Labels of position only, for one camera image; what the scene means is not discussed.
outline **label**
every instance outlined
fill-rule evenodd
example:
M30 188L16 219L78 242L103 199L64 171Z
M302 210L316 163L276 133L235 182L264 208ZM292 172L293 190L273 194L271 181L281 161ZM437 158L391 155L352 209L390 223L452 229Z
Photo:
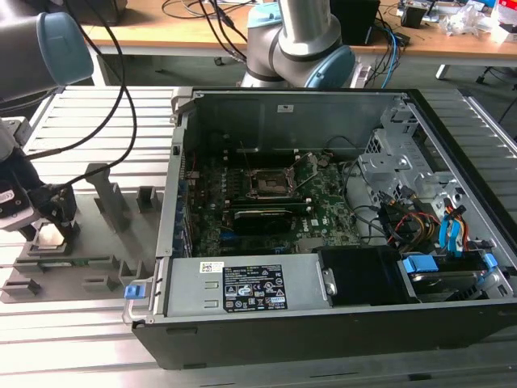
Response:
M286 310L288 300L282 266L224 267L223 308L228 313Z
M474 10L476 10L478 12L482 12L483 8L485 8L485 4L484 3L476 2L474 0L468 0L467 4L465 4L465 6L472 6L474 8Z
M224 261L202 261L200 263L200 273L221 273L224 266Z
M12 190L7 190L6 192L0 192L0 204L12 200L15 198L15 192Z
M294 112L294 105L279 105L276 107L277 113L293 113Z

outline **lab floor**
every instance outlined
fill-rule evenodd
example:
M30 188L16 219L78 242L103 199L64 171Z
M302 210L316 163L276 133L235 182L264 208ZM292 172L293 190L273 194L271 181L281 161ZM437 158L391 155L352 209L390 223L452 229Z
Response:
M117 58L110 56L112 63ZM241 81L245 66L225 58L226 65L215 66L211 57L163 57L161 73L153 69L151 57L126 57L128 84L136 86L235 86ZM476 66L452 66L448 79L435 78L436 65L411 66L401 63L393 74L392 88L456 88L470 90L481 105L498 120L508 104L517 96L512 87L517 84L517 73L505 75L494 71L501 78L488 73L485 84L477 84L476 78L484 68ZM517 104L502 122L503 128L517 136Z

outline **wooden desk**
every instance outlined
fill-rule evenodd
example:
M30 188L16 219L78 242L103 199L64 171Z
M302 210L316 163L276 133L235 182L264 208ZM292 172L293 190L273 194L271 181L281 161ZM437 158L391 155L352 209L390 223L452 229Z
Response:
M423 23L420 29L401 27L400 18L395 9L388 9L396 0L381 0L380 11L386 22L395 32L410 36L410 45L402 54L401 61L416 63L435 63L437 65L482 65L482 66L517 66L517 44L495 44L490 35L482 33L476 36L446 36L437 23ZM112 28L125 54L153 56L226 56L213 36L206 20L173 19L162 12L163 0L128 0L122 23ZM246 34L247 15L250 8L245 6L233 11L230 16L237 28ZM174 15L190 16L181 3L167 7ZM219 32L216 21L212 21ZM234 32L226 29L230 39L238 48L245 50L246 43ZM90 38L103 53L115 53L115 47L106 30L93 27ZM370 66L386 50L385 38L378 36L370 46L352 48L358 57L357 74L364 67ZM104 70L96 64L95 84L102 84ZM445 71L437 74L443 77Z

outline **power supply label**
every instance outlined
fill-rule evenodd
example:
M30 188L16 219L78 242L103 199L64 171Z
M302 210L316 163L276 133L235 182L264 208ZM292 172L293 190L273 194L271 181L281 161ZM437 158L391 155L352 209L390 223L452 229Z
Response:
M282 266L224 267L223 308L229 313L286 310Z

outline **blue latch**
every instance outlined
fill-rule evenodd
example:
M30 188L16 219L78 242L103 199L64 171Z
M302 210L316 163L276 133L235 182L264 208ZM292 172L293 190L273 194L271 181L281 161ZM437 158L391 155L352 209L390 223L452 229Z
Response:
M452 221L452 227L449 234L449 240L447 241L449 221ZM453 253L456 257L461 256L461 252L459 252L456 247L456 239L458 238L458 234L460 234L460 223L454 219L449 220L448 217L443 217L442 224L439 228L438 242L441 248L445 248L447 245L447 250L450 253Z
M145 285L126 285L125 299L145 299Z
M491 253L486 253L483 256L483 261L485 262L488 269L496 268L498 266L498 261L495 259L494 255Z
M402 260L407 273L436 272L438 266L431 255L411 255Z

